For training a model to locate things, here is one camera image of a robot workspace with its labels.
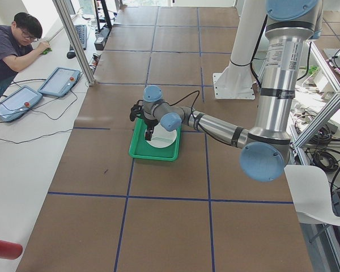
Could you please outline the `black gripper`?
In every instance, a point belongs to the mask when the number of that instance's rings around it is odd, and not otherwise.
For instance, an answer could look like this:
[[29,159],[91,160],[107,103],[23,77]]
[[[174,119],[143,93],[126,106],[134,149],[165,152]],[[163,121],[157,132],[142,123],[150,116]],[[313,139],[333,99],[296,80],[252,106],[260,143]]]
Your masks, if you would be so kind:
[[144,138],[146,141],[151,141],[153,130],[155,126],[158,124],[158,121],[156,119],[151,120],[151,119],[145,118],[144,122],[147,126],[147,130],[145,131]]

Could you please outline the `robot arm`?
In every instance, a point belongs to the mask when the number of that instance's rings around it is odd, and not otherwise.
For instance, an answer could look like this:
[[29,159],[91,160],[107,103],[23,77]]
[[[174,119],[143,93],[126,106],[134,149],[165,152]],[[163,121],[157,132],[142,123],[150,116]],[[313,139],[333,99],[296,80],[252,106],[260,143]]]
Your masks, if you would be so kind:
[[301,53],[307,40],[320,35],[322,2],[266,1],[264,9],[269,47],[255,125],[247,130],[192,107],[171,106],[163,99],[159,87],[148,86],[139,113],[147,126],[145,140],[151,140],[156,125],[174,131],[184,124],[240,148],[240,166],[254,180],[269,182],[283,173],[290,156],[291,138],[286,128]]

